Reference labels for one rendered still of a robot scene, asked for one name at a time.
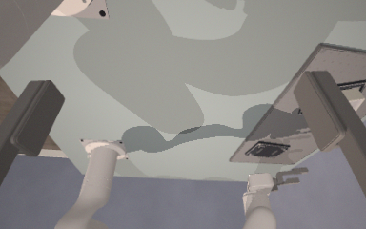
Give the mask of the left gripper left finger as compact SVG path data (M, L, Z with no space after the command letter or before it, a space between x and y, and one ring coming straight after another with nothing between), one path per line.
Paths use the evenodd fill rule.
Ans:
M64 101L51 80L29 82L0 125L0 186L17 154L40 154Z

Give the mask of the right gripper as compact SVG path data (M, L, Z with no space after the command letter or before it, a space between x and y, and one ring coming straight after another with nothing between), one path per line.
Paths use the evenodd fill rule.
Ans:
M277 192L278 185L298 184L300 182L298 177L286 178L286 181L283 181L282 176L307 174L308 172L308 168L303 167L293 168L292 171L278 172L276 178L270 173L251 174L248 176L248 192L244 193L243 196L250 193L264 193L269 195L271 192Z

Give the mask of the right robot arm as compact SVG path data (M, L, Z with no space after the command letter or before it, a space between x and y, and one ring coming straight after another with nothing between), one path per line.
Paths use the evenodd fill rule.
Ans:
M109 229L105 223L92 219L92 216L107 204L116 161L123 158L126 151L107 141L89 142L85 149L90 162L79 198L54 229ZM267 194L247 194L243 197L243 203L246 222L242 229L276 229L276 217Z

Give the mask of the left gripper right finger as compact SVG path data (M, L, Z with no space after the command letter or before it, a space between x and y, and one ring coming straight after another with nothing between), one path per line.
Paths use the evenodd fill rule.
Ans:
M341 148L366 197L366 127L328 71L307 71L294 96L321 152Z

